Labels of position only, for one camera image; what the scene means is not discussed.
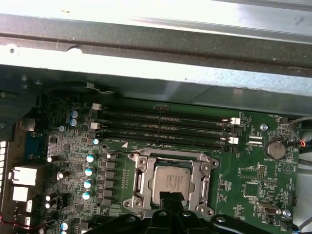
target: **white connector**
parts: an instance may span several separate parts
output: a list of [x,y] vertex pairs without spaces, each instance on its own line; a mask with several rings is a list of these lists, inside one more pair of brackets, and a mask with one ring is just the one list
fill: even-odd
[[233,145],[237,145],[238,144],[238,138],[237,137],[229,137],[229,143],[233,144]]
[[240,118],[231,118],[231,124],[240,125]]
[[99,129],[99,123],[91,122],[90,128],[91,128],[91,129]]
[[93,103],[92,110],[96,110],[96,111],[102,110],[102,105],[98,103]]

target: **cable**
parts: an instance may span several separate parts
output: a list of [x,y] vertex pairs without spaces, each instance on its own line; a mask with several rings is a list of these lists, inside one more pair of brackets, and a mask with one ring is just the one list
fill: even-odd
[[294,126],[295,123],[299,123],[299,122],[302,122],[302,121],[305,121],[305,120],[312,120],[312,116],[306,116],[306,117],[301,117],[301,118],[295,119],[294,121],[292,121],[288,125],[288,130],[290,131],[290,133],[299,141],[301,141],[302,139],[298,136],[298,134],[296,133],[296,131],[293,128],[293,126]]
[[299,164],[302,164],[302,165],[306,165],[306,166],[310,166],[310,167],[312,167],[312,161],[308,161],[308,160],[305,160],[305,159],[299,159],[298,160],[298,163]]
[[302,230],[305,226],[309,225],[312,222],[312,217],[308,218],[306,221],[304,221],[300,226],[299,229]]

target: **gray cable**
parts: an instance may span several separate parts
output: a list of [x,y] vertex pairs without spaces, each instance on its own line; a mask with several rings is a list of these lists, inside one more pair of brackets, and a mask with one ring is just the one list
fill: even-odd
[[302,121],[305,121],[305,120],[312,120],[312,116],[306,116],[306,117],[301,117],[301,118],[295,119],[293,122],[291,122],[288,125],[288,130],[290,131],[290,133],[299,141],[301,140],[301,138],[298,136],[298,134],[296,133],[296,131],[293,128],[293,126],[294,126],[295,123],[299,123],[299,122],[302,122]]
[[312,217],[310,217],[309,219],[307,219],[306,221],[304,221],[300,226],[299,226],[299,230],[302,230],[305,226],[309,225],[312,222]]

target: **screw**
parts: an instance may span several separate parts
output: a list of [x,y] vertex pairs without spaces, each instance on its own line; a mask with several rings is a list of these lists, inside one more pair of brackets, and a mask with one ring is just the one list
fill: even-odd
[[142,202],[141,202],[140,200],[137,200],[137,201],[136,201],[136,205],[137,205],[137,206],[141,206],[141,205],[142,205]]
[[204,211],[205,211],[205,208],[202,207],[202,206],[197,206],[197,207],[196,207],[196,211],[204,212]]
[[202,171],[207,171],[208,169],[209,169],[209,165],[208,164],[201,165],[201,170]]
[[266,131],[268,128],[269,127],[266,124],[264,124],[264,123],[260,125],[261,131]]
[[6,126],[5,122],[0,122],[0,129],[5,128],[5,126]]
[[64,132],[65,131],[65,127],[64,126],[60,126],[58,129],[59,129],[60,132]]
[[139,164],[140,165],[145,165],[146,164],[146,159],[141,158],[140,161],[139,161]]
[[184,211],[182,214],[184,217],[190,217],[191,216],[191,212],[188,212],[188,211]]
[[217,220],[219,223],[224,223],[224,222],[225,222],[225,218],[224,218],[224,217],[217,217],[216,220]]
[[283,215],[285,217],[290,217],[290,216],[292,216],[292,213],[289,210],[283,210]]
[[167,215],[167,212],[165,212],[165,211],[162,211],[159,213],[159,216],[166,216],[166,215]]
[[136,218],[134,218],[133,216],[130,216],[126,219],[126,221],[129,223],[134,222],[135,220],[136,220]]
[[27,75],[25,75],[25,74],[22,75],[22,76],[21,76],[21,80],[22,80],[22,81],[27,81]]
[[35,82],[36,85],[42,85],[42,82],[38,79],[36,82]]

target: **black wire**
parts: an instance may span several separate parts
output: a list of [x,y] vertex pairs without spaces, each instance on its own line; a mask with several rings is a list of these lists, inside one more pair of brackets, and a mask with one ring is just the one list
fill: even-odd
[[290,131],[290,133],[299,141],[301,141],[301,138],[298,136],[298,134],[296,133],[295,129],[293,128],[295,123],[299,123],[305,120],[312,120],[312,116],[305,116],[305,117],[301,117],[298,119],[295,119],[294,121],[292,121],[289,125],[288,125],[288,130]]
[[305,159],[299,159],[298,163],[302,164],[302,165],[306,165],[306,166],[312,167],[312,161],[308,161],[308,160],[305,160]]

